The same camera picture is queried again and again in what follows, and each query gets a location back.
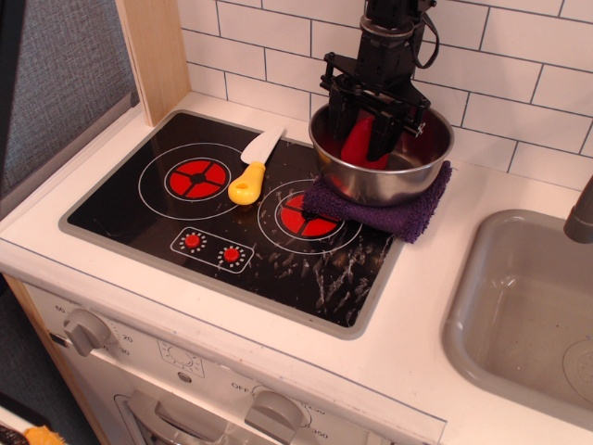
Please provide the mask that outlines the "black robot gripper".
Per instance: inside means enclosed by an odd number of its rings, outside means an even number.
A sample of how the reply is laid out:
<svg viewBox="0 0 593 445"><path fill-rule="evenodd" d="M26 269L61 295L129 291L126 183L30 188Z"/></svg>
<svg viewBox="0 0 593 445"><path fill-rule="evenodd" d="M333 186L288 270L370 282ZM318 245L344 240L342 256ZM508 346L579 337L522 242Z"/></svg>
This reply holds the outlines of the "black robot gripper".
<svg viewBox="0 0 593 445"><path fill-rule="evenodd" d="M423 132L427 99L411 84L417 69L425 69L419 51L425 24L412 22L388 30L370 22L361 24L362 35L355 58L330 52L324 56L321 87L329 96L329 124L334 139L346 139L360 111L373 116L368 160L393 151L406 132Z"/></svg>

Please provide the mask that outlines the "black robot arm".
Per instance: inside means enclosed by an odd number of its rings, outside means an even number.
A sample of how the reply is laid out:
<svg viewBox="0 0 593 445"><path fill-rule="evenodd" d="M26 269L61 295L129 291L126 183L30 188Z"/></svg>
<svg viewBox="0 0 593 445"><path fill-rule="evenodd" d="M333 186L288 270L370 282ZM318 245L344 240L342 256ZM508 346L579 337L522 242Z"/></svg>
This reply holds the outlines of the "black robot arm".
<svg viewBox="0 0 593 445"><path fill-rule="evenodd" d="M364 158L376 162L390 154L400 136L418 136L431 102L411 83L439 52L419 60L423 34L438 35L428 10L435 1L367 1L360 18L360 45L355 58L327 53L321 88L329 92L330 131L345 139L364 111L373 116Z"/></svg>

